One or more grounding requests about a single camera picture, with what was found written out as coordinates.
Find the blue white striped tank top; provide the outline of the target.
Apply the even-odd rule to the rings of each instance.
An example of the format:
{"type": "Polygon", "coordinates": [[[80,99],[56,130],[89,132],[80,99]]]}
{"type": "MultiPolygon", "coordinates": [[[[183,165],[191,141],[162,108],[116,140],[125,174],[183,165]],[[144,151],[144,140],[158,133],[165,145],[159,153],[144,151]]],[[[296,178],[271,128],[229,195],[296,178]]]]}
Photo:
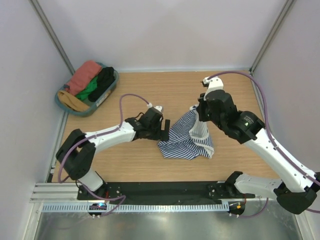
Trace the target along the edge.
{"type": "Polygon", "coordinates": [[[189,108],[169,129],[169,140],[157,144],[168,159],[193,160],[199,156],[211,159],[214,144],[206,122],[199,119],[197,105],[189,108]]]}

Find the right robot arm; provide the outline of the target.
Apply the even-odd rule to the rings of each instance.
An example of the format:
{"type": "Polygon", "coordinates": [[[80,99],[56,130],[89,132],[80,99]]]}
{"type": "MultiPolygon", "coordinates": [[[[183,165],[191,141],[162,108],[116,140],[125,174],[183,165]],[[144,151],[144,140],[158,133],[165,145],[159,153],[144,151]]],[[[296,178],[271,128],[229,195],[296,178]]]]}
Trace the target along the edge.
{"type": "Polygon", "coordinates": [[[202,93],[196,111],[201,122],[212,122],[226,136],[258,154],[279,176],[278,179],[255,177],[234,171],[225,181],[231,198],[252,194],[276,200],[288,212],[299,215],[316,200],[320,187],[318,172],[295,169],[275,141],[268,136],[265,123],[251,111],[238,110],[232,96],[224,90],[202,93]]]}

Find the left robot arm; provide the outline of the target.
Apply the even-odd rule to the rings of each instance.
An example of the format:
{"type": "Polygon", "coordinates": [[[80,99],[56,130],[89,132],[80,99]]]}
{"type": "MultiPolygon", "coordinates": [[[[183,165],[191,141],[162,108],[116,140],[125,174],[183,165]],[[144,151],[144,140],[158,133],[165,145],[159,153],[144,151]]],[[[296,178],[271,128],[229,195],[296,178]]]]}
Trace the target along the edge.
{"type": "Polygon", "coordinates": [[[106,194],[107,184],[92,168],[95,154],[138,139],[167,142],[170,123],[169,119],[164,119],[163,107],[155,106],[139,118],[129,117],[118,126],[95,132],[75,129],[55,157],[72,180],[84,184],[84,189],[93,199],[101,200],[106,194]]]}

